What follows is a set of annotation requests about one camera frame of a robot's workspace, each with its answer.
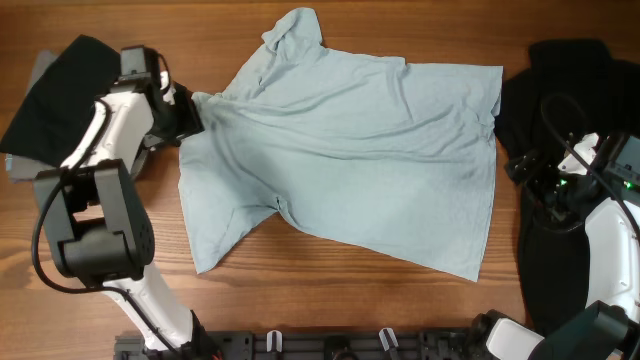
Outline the light blue t-shirt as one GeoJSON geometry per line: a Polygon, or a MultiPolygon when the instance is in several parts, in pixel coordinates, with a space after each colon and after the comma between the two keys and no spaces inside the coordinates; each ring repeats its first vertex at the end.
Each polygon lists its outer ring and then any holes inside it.
{"type": "Polygon", "coordinates": [[[180,147],[179,193],[196,270],[279,214],[476,281],[502,75],[330,49],[314,10],[290,11],[224,91],[193,96],[204,129],[180,147]]]}

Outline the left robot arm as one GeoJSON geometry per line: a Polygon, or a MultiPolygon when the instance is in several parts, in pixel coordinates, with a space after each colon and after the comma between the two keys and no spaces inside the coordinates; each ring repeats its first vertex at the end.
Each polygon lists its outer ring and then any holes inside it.
{"type": "Polygon", "coordinates": [[[67,294],[101,293],[140,331],[148,359],[220,359],[223,352],[153,263],[151,221],[131,168],[139,152],[201,131],[178,83],[119,80],[42,93],[43,126],[60,125],[72,149],[34,179],[39,215],[31,256],[40,280],[67,294]]]}

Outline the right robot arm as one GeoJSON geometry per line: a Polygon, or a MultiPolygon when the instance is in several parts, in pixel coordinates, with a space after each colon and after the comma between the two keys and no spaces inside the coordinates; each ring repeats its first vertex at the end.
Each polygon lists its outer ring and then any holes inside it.
{"type": "Polygon", "coordinates": [[[495,310],[468,332],[492,359],[639,356],[639,204],[616,160],[570,150],[523,189],[517,261],[532,327],[495,310]]]}

